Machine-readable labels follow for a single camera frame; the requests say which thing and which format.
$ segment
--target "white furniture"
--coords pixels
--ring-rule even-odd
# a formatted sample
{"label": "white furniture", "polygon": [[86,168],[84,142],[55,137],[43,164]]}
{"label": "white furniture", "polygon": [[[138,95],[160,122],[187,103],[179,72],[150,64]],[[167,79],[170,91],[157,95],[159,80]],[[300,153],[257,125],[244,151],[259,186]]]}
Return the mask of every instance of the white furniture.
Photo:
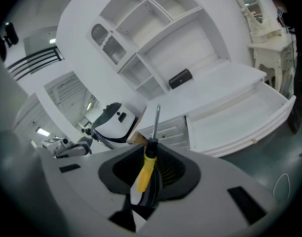
{"label": "white furniture", "polygon": [[185,68],[195,76],[227,47],[195,0],[111,0],[86,38],[145,103],[168,94]]}
{"label": "white furniture", "polygon": [[292,77],[289,97],[293,95],[294,54],[292,35],[285,33],[285,29],[277,22],[277,9],[272,0],[237,0],[242,13],[247,18],[253,43],[249,48],[254,49],[255,68],[267,71],[269,84],[275,76],[274,88],[283,92],[286,79]]}
{"label": "white furniture", "polygon": [[[175,127],[186,116],[191,150],[221,157],[245,148],[281,125],[295,101],[295,96],[288,100],[262,82],[265,76],[249,66],[218,62],[168,95],[150,101],[137,131],[148,138],[160,103],[159,127],[165,130],[161,135],[181,134],[185,129]],[[183,141],[187,148],[187,139]]]}

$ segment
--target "mirror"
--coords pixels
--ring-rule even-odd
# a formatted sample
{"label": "mirror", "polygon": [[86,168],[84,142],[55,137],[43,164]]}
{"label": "mirror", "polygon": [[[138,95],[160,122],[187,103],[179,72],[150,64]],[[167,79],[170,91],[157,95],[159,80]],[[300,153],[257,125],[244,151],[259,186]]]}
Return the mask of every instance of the mirror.
{"label": "mirror", "polygon": [[262,23],[263,22],[263,16],[262,16],[262,10],[257,2],[257,0],[243,0],[244,5],[249,9],[249,11],[254,15],[255,19]]}

